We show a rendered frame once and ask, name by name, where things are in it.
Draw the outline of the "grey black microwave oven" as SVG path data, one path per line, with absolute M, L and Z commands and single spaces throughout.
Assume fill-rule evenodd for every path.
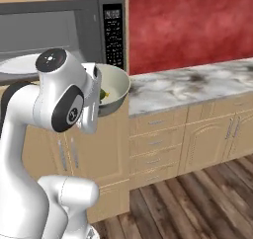
M 126 69 L 126 36 L 126 0 L 0 3 L 0 63 L 60 47 Z

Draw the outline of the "beige arched cupboard door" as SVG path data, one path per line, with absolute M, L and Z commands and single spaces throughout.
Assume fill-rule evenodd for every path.
M 240 113 L 240 125 L 228 152 L 228 160 L 240 158 L 253 152 L 253 110 Z
M 179 165 L 179 175 L 218 164 L 227 144 L 229 119 L 234 115 L 188 123 Z

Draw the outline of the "beige tall cupboard door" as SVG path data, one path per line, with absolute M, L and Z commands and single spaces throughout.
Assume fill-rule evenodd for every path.
M 64 149 L 67 171 L 64 171 L 59 156 L 58 140 L 61 141 Z M 64 136 L 31 125 L 27 127 L 26 131 L 23 162 L 35 180 L 47 175 L 72 175 Z
M 71 153 L 71 137 L 76 145 L 79 169 L 75 168 Z M 85 134 L 77 126 L 65 133 L 74 176 L 105 186 L 124 181 L 128 168 L 128 99 L 113 114 L 98 119 L 97 131 Z

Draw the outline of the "pale green bowl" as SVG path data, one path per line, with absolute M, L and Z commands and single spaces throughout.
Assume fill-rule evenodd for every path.
M 105 117 L 120 108 L 130 88 L 130 80 L 117 66 L 98 64 L 97 67 L 102 74 L 101 89 L 110 93 L 109 97 L 100 100 L 99 117 Z

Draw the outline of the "white microwave turntable plate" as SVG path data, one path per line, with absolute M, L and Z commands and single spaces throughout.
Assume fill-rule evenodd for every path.
M 34 74 L 37 72 L 36 61 L 40 55 L 28 54 L 10 58 L 0 62 L 0 72 L 6 74 Z

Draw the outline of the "beige wide drawer front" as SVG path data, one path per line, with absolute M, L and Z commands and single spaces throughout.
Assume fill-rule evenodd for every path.
M 211 111 L 213 118 L 253 109 L 253 93 L 215 100 Z

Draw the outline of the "beige narrow drawer front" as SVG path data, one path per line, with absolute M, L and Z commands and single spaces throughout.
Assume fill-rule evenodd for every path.
M 213 102 L 189 106 L 187 123 L 210 119 L 212 114 Z

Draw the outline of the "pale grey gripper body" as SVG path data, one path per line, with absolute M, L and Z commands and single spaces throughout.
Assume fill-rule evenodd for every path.
M 100 89 L 101 82 L 93 81 L 92 86 L 84 91 L 84 107 L 77 121 L 82 132 L 95 133 L 97 130 Z

